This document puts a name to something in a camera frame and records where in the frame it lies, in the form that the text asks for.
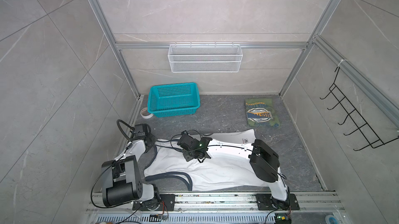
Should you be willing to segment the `white tank top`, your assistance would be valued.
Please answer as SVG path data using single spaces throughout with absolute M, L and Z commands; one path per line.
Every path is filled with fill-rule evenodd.
M 183 154 L 173 149 L 158 148 L 155 160 L 144 169 L 145 177 L 167 172 L 182 172 L 182 178 L 190 176 L 193 191 L 223 190 L 240 186 L 268 187 L 279 197 L 286 194 L 287 185 L 278 176 L 275 182 L 259 179 L 252 169 L 249 159 L 228 157 L 219 151 L 211 153 L 211 158 L 200 163 L 187 162 Z

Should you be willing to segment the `teal plastic basket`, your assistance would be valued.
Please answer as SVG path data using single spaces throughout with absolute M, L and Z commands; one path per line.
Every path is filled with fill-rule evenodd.
M 158 118 L 195 114 L 201 106 L 196 83 L 153 86 L 148 96 L 148 112 Z

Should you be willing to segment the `green tank top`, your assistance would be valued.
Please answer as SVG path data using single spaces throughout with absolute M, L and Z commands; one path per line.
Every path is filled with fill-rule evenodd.
M 271 98 L 245 99 L 245 111 L 249 126 L 280 127 L 280 120 L 273 107 Z

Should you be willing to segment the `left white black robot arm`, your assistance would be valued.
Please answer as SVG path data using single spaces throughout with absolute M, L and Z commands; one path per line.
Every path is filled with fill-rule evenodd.
M 134 208 L 144 211 L 172 211 L 175 207 L 175 195 L 162 195 L 154 184 L 142 181 L 138 160 L 148 152 L 156 142 L 151 128 L 147 124 L 128 125 L 127 134 L 122 127 L 122 120 L 117 126 L 123 136 L 128 139 L 124 151 L 111 161 L 101 166 L 99 179 L 102 182 L 102 201 L 105 208 L 132 204 Z

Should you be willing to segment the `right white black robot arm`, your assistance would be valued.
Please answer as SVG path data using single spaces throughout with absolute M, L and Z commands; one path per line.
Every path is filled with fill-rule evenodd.
M 187 161 L 197 160 L 202 163 L 206 159 L 221 158 L 231 160 L 234 165 L 249 165 L 256 177 L 267 183 L 271 196 L 264 204 L 274 211 L 299 210 L 291 204 L 290 189 L 285 183 L 285 175 L 281 173 L 278 154 L 264 141 L 238 144 L 222 142 L 211 137 L 202 136 L 200 140 L 182 132 L 177 145 Z

